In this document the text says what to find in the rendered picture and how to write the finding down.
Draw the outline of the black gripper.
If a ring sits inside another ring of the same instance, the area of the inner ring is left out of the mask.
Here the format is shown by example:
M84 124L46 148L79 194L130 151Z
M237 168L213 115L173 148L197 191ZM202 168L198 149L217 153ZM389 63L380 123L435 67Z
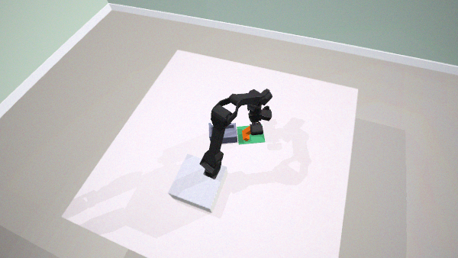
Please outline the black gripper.
M259 114L251 114L248 113L249 119L252 124L250 124L250 133L251 135L260 135L263 134L263 126L259 122L260 116L262 116L262 113L260 112Z

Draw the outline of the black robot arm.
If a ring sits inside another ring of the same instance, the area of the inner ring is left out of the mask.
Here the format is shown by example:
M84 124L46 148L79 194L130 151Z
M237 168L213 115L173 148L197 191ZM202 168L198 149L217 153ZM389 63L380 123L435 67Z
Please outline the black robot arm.
M272 97L273 95L269 89L264 89L261 93L252 89L249 93L233 93L228 98L220 100L216 106L213 107L211 110L211 122L214 127L211 135L210 147L199 163L205 168L203 173L205 176L216 179L221 169L221 163L224 156L224 153L221 152L221 145L225 128L237 117L238 108L241 105L249 105L247 109L250 110L251 114L259 114L261 112L262 116L260 116L259 120L269 121L272 118L272 111L269 109L268 105L262 109L262 105L266 105ZM230 103L236 106L234 113L223 107Z

